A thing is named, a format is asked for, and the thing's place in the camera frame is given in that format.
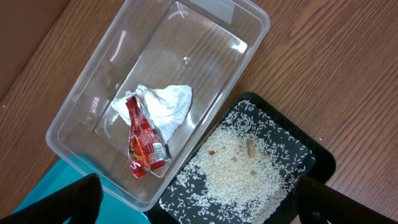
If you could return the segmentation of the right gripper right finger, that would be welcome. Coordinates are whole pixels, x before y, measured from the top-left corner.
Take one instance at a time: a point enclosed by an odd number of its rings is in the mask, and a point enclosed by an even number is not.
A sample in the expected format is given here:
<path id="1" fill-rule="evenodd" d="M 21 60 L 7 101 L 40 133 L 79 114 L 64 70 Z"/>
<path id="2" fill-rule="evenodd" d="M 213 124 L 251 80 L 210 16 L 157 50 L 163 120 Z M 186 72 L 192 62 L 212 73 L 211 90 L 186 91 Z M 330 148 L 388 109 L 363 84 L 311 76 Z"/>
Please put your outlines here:
<path id="1" fill-rule="evenodd" d="M 294 204 L 302 223 L 397 224 L 307 175 L 297 179 Z"/>

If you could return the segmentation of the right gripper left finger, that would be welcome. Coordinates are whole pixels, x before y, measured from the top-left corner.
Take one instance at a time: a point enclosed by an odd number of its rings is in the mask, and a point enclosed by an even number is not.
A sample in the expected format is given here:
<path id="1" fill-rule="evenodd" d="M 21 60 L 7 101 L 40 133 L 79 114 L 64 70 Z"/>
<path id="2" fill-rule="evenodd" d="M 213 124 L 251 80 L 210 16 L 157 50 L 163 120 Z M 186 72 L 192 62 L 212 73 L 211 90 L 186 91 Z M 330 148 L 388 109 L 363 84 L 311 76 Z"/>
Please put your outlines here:
<path id="1" fill-rule="evenodd" d="M 98 174 L 89 174 L 32 205 L 1 219 L 1 224 L 95 223 L 103 189 Z"/>

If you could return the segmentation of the white tissue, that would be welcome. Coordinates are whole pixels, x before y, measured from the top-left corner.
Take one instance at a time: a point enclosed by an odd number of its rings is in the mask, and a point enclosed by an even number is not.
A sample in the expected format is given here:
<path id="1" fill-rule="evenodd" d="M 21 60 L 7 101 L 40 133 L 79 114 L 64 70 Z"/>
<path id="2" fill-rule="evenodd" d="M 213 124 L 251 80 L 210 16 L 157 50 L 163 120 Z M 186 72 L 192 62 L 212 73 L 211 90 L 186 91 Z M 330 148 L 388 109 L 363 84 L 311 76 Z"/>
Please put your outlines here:
<path id="1" fill-rule="evenodd" d="M 124 97 L 116 98 L 111 107 L 130 125 L 126 106 L 128 98 L 137 95 L 143 102 L 154 126 L 166 144 L 177 128 L 183 123 L 192 103 L 193 89 L 188 85 L 169 85 L 164 89 L 151 89 L 138 85 L 134 92 L 125 92 Z"/>

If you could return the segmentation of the red snack wrapper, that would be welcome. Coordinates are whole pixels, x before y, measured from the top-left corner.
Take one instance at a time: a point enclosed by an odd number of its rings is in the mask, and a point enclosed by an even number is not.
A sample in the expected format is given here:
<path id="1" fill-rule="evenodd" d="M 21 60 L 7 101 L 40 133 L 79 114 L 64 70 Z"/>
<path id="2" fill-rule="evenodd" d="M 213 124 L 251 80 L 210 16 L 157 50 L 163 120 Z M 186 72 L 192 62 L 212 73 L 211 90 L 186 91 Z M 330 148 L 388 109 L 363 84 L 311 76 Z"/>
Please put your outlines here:
<path id="1" fill-rule="evenodd" d="M 126 106 L 130 118 L 127 154 L 132 174 L 139 179 L 160 169 L 170 157 L 148 111 L 137 95 L 128 98 Z"/>

